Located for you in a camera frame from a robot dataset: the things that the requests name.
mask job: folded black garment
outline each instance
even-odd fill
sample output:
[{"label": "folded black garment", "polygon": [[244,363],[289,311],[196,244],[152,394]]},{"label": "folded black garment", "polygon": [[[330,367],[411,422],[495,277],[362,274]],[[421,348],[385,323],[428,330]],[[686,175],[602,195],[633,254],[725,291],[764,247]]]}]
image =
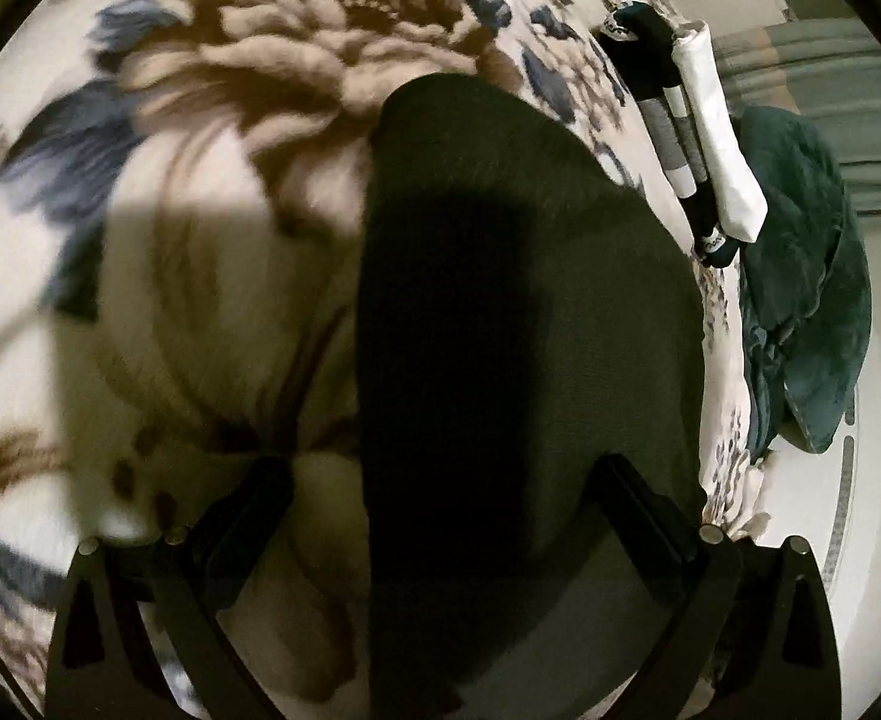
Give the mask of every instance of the folded black garment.
[{"label": "folded black garment", "polygon": [[619,452],[699,520],[703,312],[637,191],[464,76],[387,101],[357,308],[372,714],[576,717],[669,610],[581,497]]},{"label": "folded black garment", "polygon": [[784,420],[824,452],[853,396],[870,340],[864,239],[840,168],[816,127],[779,108],[744,109],[738,139],[768,202],[741,253],[744,356],[765,451]]}]

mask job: floral blanket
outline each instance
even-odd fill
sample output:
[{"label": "floral blanket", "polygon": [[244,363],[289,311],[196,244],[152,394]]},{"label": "floral blanket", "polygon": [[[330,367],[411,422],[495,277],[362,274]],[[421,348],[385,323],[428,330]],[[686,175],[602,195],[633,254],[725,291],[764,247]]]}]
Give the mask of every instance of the floral blanket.
[{"label": "floral blanket", "polygon": [[[28,18],[0,56],[0,653],[39,707],[77,543],[190,524],[270,447],[293,453],[296,500],[221,624],[291,720],[365,716],[367,133],[405,81],[476,74],[566,124],[692,252],[590,36],[624,1],[45,0]],[[738,266],[691,269],[705,516],[748,531]]]}]

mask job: crumpled green fabric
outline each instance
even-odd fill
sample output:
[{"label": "crumpled green fabric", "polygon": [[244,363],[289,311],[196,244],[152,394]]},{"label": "crumpled green fabric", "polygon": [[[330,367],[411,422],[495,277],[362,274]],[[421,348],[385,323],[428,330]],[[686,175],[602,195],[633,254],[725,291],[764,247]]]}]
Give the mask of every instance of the crumpled green fabric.
[{"label": "crumpled green fabric", "polygon": [[792,418],[807,450],[824,452],[870,338],[864,239],[840,167],[813,124],[749,107],[738,138],[769,206],[759,239],[741,253],[748,448],[763,453]]}]

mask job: white fabric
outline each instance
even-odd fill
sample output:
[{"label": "white fabric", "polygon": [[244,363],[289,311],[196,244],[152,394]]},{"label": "white fabric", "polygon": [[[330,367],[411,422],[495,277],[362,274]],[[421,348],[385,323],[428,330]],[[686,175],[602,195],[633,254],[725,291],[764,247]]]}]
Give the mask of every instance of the white fabric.
[{"label": "white fabric", "polygon": [[705,23],[693,25],[673,44],[673,61],[691,100],[703,157],[717,196],[720,227],[752,244],[766,218],[766,198],[736,143],[717,63]]}]

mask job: white stripe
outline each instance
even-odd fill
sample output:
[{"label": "white stripe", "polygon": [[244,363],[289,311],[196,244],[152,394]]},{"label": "white stripe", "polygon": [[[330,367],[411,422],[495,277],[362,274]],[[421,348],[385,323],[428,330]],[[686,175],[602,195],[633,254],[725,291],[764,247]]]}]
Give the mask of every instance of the white stripe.
[{"label": "white stripe", "polygon": [[676,170],[664,170],[664,175],[667,176],[667,181],[670,182],[679,199],[686,200],[688,197],[693,197],[696,192],[696,181],[693,180],[690,165],[677,167]]},{"label": "white stripe", "polygon": [[684,97],[682,86],[664,89],[664,95],[667,97],[667,105],[670,106],[670,112],[674,119],[686,119],[690,116],[690,109],[687,107],[687,99]]}]

